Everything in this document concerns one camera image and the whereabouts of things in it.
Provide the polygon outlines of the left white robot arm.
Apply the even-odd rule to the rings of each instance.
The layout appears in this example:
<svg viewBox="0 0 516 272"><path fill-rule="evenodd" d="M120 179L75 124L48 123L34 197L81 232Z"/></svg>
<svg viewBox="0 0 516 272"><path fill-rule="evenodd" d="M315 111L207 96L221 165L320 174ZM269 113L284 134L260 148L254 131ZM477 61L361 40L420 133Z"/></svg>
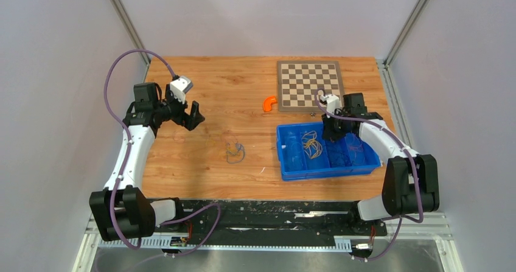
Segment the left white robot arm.
<svg viewBox="0 0 516 272"><path fill-rule="evenodd" d="M102 239L140 239L151 236L162 223L172 232L185 227L186 215L179 199L149 200L141 191L142 177L150 149L164 122L172 121L192 131L204 122L196 101L186 94L193 83L185 76L166 84L134 85L122 123L122 144L112 174L101 191L93 192L89 206Z"/></svg>

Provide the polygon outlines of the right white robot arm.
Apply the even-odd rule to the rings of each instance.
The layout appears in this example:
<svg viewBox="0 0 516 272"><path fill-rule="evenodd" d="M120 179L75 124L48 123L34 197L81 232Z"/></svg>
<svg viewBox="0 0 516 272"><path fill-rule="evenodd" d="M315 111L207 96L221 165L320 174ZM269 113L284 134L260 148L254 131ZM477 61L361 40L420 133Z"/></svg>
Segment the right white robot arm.
<svg viewBox="0 0 516 272"><path fill-rule="evenodd" d="M424 213L439 208L438 165L434 156L422 155L404 143L377 112L369 111L361 93L316 97L323 111L323 138L337 141L354 134L386 164L380 195L354 203L347 225L366 232L374 220L407 218L421 223Z"/></svg>

